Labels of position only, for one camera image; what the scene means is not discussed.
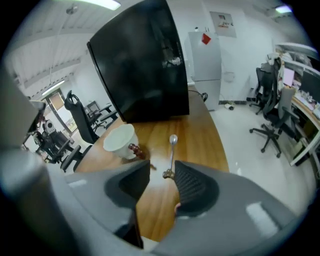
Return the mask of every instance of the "wooden desk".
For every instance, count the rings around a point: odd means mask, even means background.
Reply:
[[[314,136],[314,138],[310,141],[307,147],[290,162],[290,165],[293,166],[296,162],[298,162],[305,154],[312,153],[315,147],[318,146],[320,142],[320,121],[312,114],[312,111],[307,108],[301,101],[299,101],[296,97],[292,98],[292,104],[296,106],[302,113],[306,115],[306,117],[314,124],[314,126],[318,129],[318,132]]]
[[[174,181],[162,177],[170,166],[171,134],[178,136],[174,160],[229,171],[216,126],[201,97],[192,91],[189,91],[189,110],[190,115],[173,117],[167,121],[133,124],[139,145],[148,149],[150,163],[155,167],[150,170],[150,182],[136,205],[140,234],[154,241],[161,241],[174,225],[174,208],[179,203]],[[121,124],[123,122],[118,118],[107,129],[85,155],[77,172],[112,169],[123,163],[119,157],[103,149],[105,137]]]

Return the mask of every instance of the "computer monitor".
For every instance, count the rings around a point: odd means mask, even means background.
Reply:
[[[292,86],[294,82],[294,76],[295,76],[295,71],[291,70],[289,68],[284,68],[284,74],[283,74],[283,83],[286,86]]]
[[[320,79],[309,72],[303,72],[300,90],[309,93],[320,103]]]

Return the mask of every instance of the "white mug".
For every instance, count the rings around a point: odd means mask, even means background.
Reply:
[[[139,141],[132,124],[122,124],[113,129],[103,141],[103,148],[108,152],[115,153],[118,157],[134,159],[134,151],[129,149],[130,144],[138,146]]]

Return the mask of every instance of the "pink screen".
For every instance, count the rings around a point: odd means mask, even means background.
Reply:
[[[292,83],[294,82],[294,76],[295,71],[288,68],[284,68],[283,83],[287,86],[292,86]]]

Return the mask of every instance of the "poster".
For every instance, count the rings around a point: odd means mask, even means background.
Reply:
[[[218,36],[236,38],[236,30],[231,14],[210,11],[215,32]]]

